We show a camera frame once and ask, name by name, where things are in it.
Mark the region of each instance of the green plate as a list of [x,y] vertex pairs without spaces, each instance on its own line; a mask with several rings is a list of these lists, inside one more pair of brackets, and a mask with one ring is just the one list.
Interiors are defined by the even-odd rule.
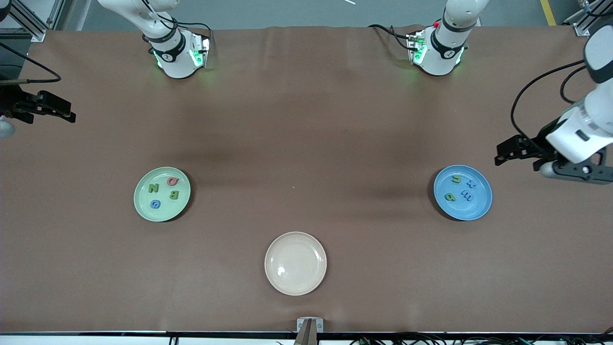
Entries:
[[134,190],[134,207],[144,219],[165,222],[178,216],[191,195],[188,177],[177,168],[151,170]]

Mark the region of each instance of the plate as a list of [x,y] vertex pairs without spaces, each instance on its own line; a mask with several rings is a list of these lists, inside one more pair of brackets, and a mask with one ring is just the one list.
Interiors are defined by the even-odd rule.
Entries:
[[191,195],[188,177],[165,166],[148,172],[134,190],[134,207],[144,219],[165,222],[178,216]]
[[294,231],[274,240],[264,259],[268,281],[282,293],[301,296],[315,290],[326,275],[326,252],[319,241]]
[[492,188],[479,171],[452,165],[438,173],[434,180],[434,198],[441,209],[459,220],[476,220],[492,206]]

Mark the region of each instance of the brown table cover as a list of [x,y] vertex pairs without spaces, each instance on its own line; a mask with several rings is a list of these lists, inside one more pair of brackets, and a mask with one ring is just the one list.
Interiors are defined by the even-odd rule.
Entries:
[[[173,80],[140,36],[32,45],[63,80],[24,89],[68,99],[77,122],[13,121],[1,141],[1,330],[284,330],[300,316],[327,331],[611,326],[613,187],[493,164],[517,92],[582,58],[571,28],[476,28],[445,77],[380,31],[320,27],[215,32],[210,69]],[[23,75],[46,76],[29,63]],[[525,131],[565,109],[565,75],[522,98]],[[593,86],[582,72],[568,95]],[[433,177],[452,164],[490,181],[482,219],[433,206]],[[189,174],[193,194],[180,218],[153,223],[132,195],[160,166]],[[302,297],[264,274],[288,231],[328,257]]]

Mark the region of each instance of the green led light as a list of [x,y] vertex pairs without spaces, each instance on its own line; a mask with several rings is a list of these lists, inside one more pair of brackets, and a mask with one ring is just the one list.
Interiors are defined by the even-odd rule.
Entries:
[[194,60],[194,64],[196,65],[196,67],[200,67],[202,66],[202,54],[200,54],[198,51],[194,52],[193,50],[189,50],[189,53],[192,56],[192,60]]
[[464,47],[462,47],[462,49],[460,49],[460,52],[458,53],[458,58],[455,61],[455,64],[459,64],[460,63],[460,59],[462,58],[462,53],[464,52]]
[[419,50],[415,52],[415,57],[414,57],[413,61],[414,61],[416,64],[420,64],[420,63],[422,63],[422,61],[424,60],[424,56],[425,56],[425,54],[426,54],[427,48],[428,48],[428,47],[427,47],[425,44],[423,44],[423,45],[422,45],[422,46],[419,48]]
[[155,52],[155,50],[153,51],[153,56],[155,56],[155,60],[158,62],[158,66],[159,66],[160,68],[163,68],[163,67],[162,67],[162,63],[161,63],[161,62],[159,62],[158,54]]

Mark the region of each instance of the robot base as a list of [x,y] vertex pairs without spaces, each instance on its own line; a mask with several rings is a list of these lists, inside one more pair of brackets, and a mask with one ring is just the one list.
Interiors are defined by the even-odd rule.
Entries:
[[416,52],[409,50],[409,60],[421,67],[424,72],[433,76],[444,76],[450,73],[460,58],[464,48],[451,59],[445,59],[432,47],[432,33],[436,30],[433,26],[415,34],[415,41],[407,39],[409,47],[416,48]]
[[199,68],[205,68],[207,64],[210,39],[199,34],[194,34],[189,30],[182,29],[181,34],[185,36],[187,44],[173,62],[165,61],[164,54],[158,56],[154,53],[158,61],[158,66],[171,78],[182,79],[194,74]]

